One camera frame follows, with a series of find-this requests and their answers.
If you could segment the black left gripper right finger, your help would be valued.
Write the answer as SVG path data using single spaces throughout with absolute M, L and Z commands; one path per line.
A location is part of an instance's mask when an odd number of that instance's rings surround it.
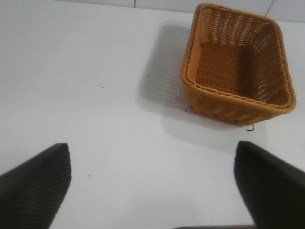
M 258 229 L 305 227 L 305 173 L 263 148 L 240 141 L 234 178 Z

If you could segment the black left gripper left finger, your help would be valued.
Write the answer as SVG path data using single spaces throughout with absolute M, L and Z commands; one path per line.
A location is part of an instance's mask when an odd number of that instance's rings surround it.
M 0 176 L 0 227 L 48 229 L 71 183 L 67 143 L 57 143 Z

